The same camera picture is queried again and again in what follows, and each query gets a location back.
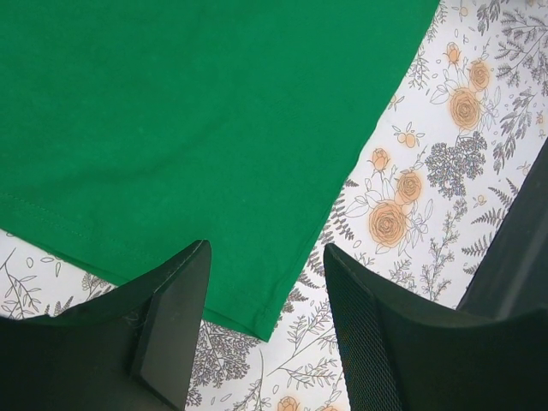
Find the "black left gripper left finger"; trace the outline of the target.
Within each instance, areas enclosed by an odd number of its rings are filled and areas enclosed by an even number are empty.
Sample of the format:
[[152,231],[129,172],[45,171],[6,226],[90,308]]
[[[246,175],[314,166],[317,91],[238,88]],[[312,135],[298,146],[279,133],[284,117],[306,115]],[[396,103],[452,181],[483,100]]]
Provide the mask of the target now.
[[210,270],[196,241],[56,317],[2,319],[2,409],[184,409]]

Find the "floral patterned table mat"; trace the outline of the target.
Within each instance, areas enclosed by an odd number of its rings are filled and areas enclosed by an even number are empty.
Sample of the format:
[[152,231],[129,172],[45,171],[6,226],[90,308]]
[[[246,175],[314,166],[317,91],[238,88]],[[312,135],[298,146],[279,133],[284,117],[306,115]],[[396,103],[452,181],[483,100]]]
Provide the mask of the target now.
[[[427,300],[462,298],[547,137],[547,4],[435,2],[271,337],[204,319],[188,409],[348,409],[328,243]],[[4,318],[55,317],[116,286],[1,226]]]

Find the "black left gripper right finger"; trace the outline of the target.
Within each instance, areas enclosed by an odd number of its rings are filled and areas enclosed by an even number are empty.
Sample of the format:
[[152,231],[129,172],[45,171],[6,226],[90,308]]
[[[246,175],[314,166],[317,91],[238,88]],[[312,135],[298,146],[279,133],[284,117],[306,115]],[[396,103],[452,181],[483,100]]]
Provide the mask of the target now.
[[325,247],[331,314],[353,410],[544,410],[547,311],[459,312]]

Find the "green t shirt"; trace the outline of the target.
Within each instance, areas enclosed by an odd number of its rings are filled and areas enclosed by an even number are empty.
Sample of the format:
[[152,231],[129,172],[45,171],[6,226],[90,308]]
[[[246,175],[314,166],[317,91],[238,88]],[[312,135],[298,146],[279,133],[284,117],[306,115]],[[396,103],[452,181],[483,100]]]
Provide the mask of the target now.
[[4,1],[1,226],[123,285],[212,247],[206,320],[274,330],[435,1]]

